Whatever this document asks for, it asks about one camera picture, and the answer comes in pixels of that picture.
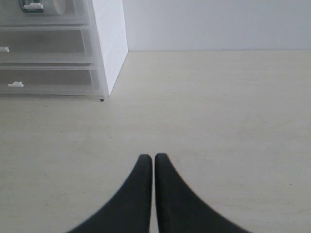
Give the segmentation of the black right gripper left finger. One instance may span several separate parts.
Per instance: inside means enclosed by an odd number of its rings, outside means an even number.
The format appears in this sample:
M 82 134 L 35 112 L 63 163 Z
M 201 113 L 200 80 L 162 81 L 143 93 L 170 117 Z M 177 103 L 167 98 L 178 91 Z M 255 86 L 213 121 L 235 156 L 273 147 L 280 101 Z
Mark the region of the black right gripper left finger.
M 152 159 L 142 154 L 114 196 L 71 233 L 148 233 L 152 207 Z

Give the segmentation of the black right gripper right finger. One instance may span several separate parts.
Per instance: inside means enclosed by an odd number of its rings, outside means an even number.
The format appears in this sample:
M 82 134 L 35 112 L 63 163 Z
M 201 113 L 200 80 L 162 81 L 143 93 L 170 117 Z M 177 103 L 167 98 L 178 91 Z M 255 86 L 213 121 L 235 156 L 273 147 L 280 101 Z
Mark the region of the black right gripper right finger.
M 155 156 L 155 205 L 160 233 L 246 233 L 202 201 L 165 153 Z

